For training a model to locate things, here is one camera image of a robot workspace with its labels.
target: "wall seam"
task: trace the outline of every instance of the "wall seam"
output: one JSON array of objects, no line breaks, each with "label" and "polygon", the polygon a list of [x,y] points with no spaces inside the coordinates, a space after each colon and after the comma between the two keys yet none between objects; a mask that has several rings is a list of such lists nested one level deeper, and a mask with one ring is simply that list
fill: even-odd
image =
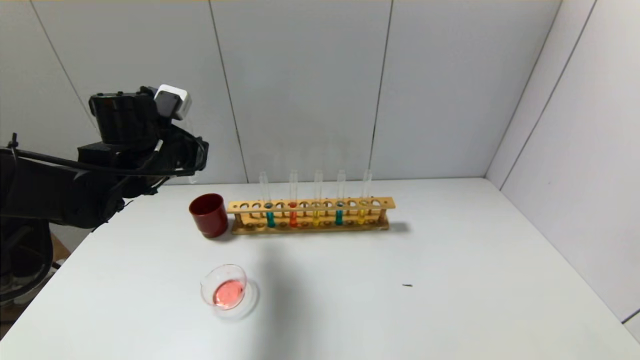
[{"label": "wall seam", "polygon": [[509,180],[509,176],[511,176],[511,172],[516,167],[516,164],[518,163],[518,160],[520,160],[520,156],[522,155],[522,152],[527,147],[527,144],[529,143],[529,140],[531,139],[531,135],[533,135],[533,133],[535,132],[535,130],[536,130],[537,126],[538,126],[538,124],[540,123],[540,119],[542,119],[542,116],[545,114],[545,110],[547,110],[547,106],[549,105],[549,102],[551,101],[551,98],[554,96],[554,93],[556,92],[556,88],[558,87],[558,84],[560,84],[560,81],[562,80],[562,76],[564,75],[564,72],[565,72],[567,66],[571,62],[571,58],[573,58],[573,52],[575,52],[575,49],[578,47],[578,43],[580,42],[580,39],[582,38],[582,34],[584,33],[584,29],[587,27],[587,23],[589,23],[589,19],[591,18],[591,14],[593,13],[593,9],[595,8],[597,3],[598,3],[598,0],[594,0],[593,1],[593,4],[591,5],[591,9],[589,9],[589,14],[587,15],[587,19],[584,21],[584,24],[582,25],[582,29],[580,29],[580,34],[578,35],[578,38],[576,39],[576,41],[575,41],[575,43],[573,45],[573,49],[571,49],[571,53],[569,54],[569,57],[567,58],[566,62],[564,63],[564,67],[563,67],[562,71],[560,72],[560,76],[558,76],[558,79],[556,80],[556,84],[554,85],[554,88],[551,90],[551,93],[549,94],[549,97],[547,98],[547,101],[546,101],[544,107],[542,108],[542,111],[540,112],[540,115],[538,116],[538,119],[536,120],[536,123],[533,125],[533,128],[531,129],[531,132],[529,133],[529,136],[527,136],[527,139],[525,140],[522,148],[520,148],[520,152],[518,153],[518,156],[516,157],[516,160],[513,162],[513,165],[511,166],[511,169],[509,169],[509,172],[507,173],[507,176],[504,178],[504,181],[502,182],[502,185],[500,186],[500,191],[502,191],[502,188],[504,187],[504,185]]},{"label": "wall seam", "polygon": [[387,23],[387,38],[385,39],[385,52],[382,56],[382,69],[380,70],[380,85],[378,87],[378,100],[376,101],[376,114],[373,119],[373,134],[371,135],[371,150],[369,151],[369,166],[371,168],[371,161],[373,160],[373,143],[376,139],[376,126],[378,125],[378,112],[380,110],[380,96],[382,94],[382,79],[385,74],[385,64],[387,62],[387,48],[389,45],[389,33],[391,32],[391,16],[394,12],[394,0],[391,0],[389,6],[389,22]]},{"label": "wall seam", "polygon": [[88,118],[89,122],[93,126],[94,130],[96,131],[96,133],[98,135],[100,135],[100,131],[98,130],[98,127],[97,127],[96,123],[93,121],[93,116],[91,116],[91,114],[89,114],[89,112],[87,111],[86,107],[84,107],[83,102],[82,102],[82,98],[80,97],[80,94],[76,90],[76,86],[74,85],[73,81],[71,81],[71,77],[69,76],[69,73],[67,72],[64,64],[62,64],[62,60],[60,59],[60,56],[58,55],[58,52],[56,51],[56,48],[53,46],[53,42],[51,41],[51,38],[49,37],[49,34],[47,33],[47,30],[44,28],[44,23],[42,22],[42,19],[40,18],[40,14],[38,14],[38,10],[36,10],[36,6],[33,4],[33,0],[29,0],[29,4],[31,4],[33,12],[36,14],[36,18],[38,19],[38,22],[40,23],[40,27],[42,28],[42,31],[44,32],[44,36],[47,37],[47,41],[49,42],[49,45],[51,46],[51,50],[53,50],[53,54],[56,56],[56,59],[58,59],[58,64],[62,68],[62,71],[65,73],[65,76],[67,77],[67,81],[69,82],[69,85],[71,85],[71,89],[73,89],[74,94],[76,95],[76,98],[78,100],[78,103],[80,104],[80,107],[82,107],[82,109],[84,111],[84,114]]},{"label": "wall seam", "polygon": [[513,122],[513,118],[515,118],[516,112],[518,111],[518,108],[520,107],[520,102],[522,102],[522,98],[524,97],[524,93],[527,90],[527,86],[529,86],[529,82],[531,80],[531,77],[533,76],[533,72],[536,70],[536,66],[538,66],[538,61],[540,60],[540,56],[542,55],[542,52],[545,50],[545,46],[547,45],[547,40],[549,39],[549,34],[551,34],[551,31],[553,30],[554,25],[556,24],[556,19],[557,19],[558,13],[560,12],[560,7],[562,6],[563,2],[564,2],[564,0],[561,0],[559,2],[559,4],[558,4],[558,7],[556,9],[556,14],[554,15],[554,19],[551,22],[551,26],[549,26],[549,31],[547,32],[547,35],[545,36],[545,41],[542,43],[542,47],[540,48],[540,52],[538,52],[538,57],[536,57],[536,62],[533,63],[533,67],[531,68],[531,72],[529,73],[529,77],[527,78],[527,82],[525,83],[524,87],[522,88],[522,93],[520,93],[520,98],[518,99],[518,103],[516,104],[516,107],[513,109],[513,113],[511,114],[511,118],[509,119],[509,123],[507,124],[507,127],[504,128],[504,132],[502,133],[502,137],[500,138],[500,142],[498,143],[497,149],[493,153],[493,157],[491,158],[491,162],[489,162],[489,166],[486,168],[486,171],[484,172],[483,178],[485,178],[485,179],[486,179],[487,174],[489,173],[489,169],[491,168],[491,165],[493,165],[493,161],[495,160],[496,155],[498,155],[498,151],[500,151],[500,146],[502,145],[502,142],[504,141],[504,138],[506,137],[507,132],[509,131],[509,128],[511,127],[511,123]]},{"label": "wall seam", "polygon": [[216,18],[213,15],[213,5],[209,0],[209,11],[211,12],[211,22],[213,23],[213,32],[216,35],[216,43],[218,45],[218,54],[220,55],[220,63],[222,65],[222,73],[225,76],[225,85],[227,86],[227,94],[229,96],[229,106],[231,106],[231,115],[234,118],[234,125],[236,127],[236,137],[238,139],[238,147],[240,148],[240,157],[242,158],[242,166],[244,168],[244,177],[246,182],[249,183],[249,173],[246,171],[246,163],[244,162],[244,153],[242,152],[242,141],[240,141],[240,132],[238,131],[238,123],[236,121],[236,112],[234,110],[234,103],[231,101],[231,90],[229,89],[229,81],[227,80],[227,69],[225,68],[225,60],[222,57],[222,48],[220,47],[220,38],[218,37],[218,28],[216,27]]}]

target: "black cable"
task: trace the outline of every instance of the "black cable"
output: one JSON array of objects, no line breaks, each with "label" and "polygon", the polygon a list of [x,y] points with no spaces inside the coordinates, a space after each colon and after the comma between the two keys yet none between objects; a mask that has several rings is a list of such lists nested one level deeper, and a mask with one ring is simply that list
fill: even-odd
[{"label": "black cable", "polygon": [[196,171],[198,171],[199,169],[201,169],[205,165],[205,160],[204,160],[205,148],[202,145],[201,140],[199,140],[198,138],[194,137],[193,135],[189,134],[187,131],[182,130],[181,128],[179,128],[177,126],[175,126],[174,128],[177,129],[178,131],[180,131],[181,133],[183,133],[184,135],[186,135],[192,141],[195,141],[196,144],[198,145],[198,148],[200,149],[199,156],[196,155],[197,163],[192,168],[187,168],[187,169],[182,169],[182,170],[172,170],[172,171],[153,171],[153,170],[145,171],[145,170],[140,170],[140,169],[127,170],[127,169],[119,169],[119,168],[100,167],[100,166],[97,166],[97,165],[80,163],[78,161],[72,161],[72,160],[57,158],[55,156],[39,154],[37,152],[18,150],[15,147],[11,147],[11,148],[9,148],[9,147],[0,147],[0,152],[4,152],[4,153],[12,152],[14,154],[17,153],[17,156],[20,157],[20,158],[27,158],[27,159],[32,159],[32,160],[44,161],[46,163],[52,163],[52,164],[61,165],[61,166],[65,166],[65,167],[76,168],[76,169],[79,169],[79,170],[106,172],[106,173],[109,173],[109,174],[121,175],[121,176],[165,177],[165,176],[190,176],[190,175],[193,175]]}]

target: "red cup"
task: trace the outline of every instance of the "red cup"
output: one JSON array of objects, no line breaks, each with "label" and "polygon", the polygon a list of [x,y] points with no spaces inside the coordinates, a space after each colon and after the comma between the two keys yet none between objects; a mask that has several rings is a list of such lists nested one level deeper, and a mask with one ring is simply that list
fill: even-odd
[{"label": "red cup", "polygon": [[197,197],[189,205],[189,212],[198,230],[206,238],[215,238],[227,230],[229,220],[225,202],[217,193],[207,193]]}]

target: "yellow liquid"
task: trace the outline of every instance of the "yellow liquid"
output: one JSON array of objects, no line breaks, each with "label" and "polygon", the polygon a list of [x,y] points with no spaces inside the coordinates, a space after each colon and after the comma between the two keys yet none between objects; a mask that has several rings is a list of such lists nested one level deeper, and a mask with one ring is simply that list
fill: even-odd
[{"label": "yellow liquid", "polygon": [[365,222],[364,215],[367,213],[367,210],[358,210],[358,224],[362,225]]},{"label": "yellow liquid", "polygon": [[320,225],[320,211],[314,211],[314,219],[312,221],[314,226]]}]

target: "red liquid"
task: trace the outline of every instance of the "red liquid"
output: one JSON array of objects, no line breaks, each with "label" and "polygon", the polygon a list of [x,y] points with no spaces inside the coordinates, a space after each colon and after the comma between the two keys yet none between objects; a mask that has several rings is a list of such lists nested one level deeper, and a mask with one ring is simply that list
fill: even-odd
[{"label": "red liquid", "polygon": [[[289,206],[290,207],[295,207],[297,204],[295,202],[290,202]],[[291,227],[298,227],[298,212],[296,211],[292,211],[289,213],[289,226]]]},{"label": "red liquid", "polygon": [[213,303],[223,309],[231,309],[242,300],[244,286],[238,280],[223,282],[213,293]]}]

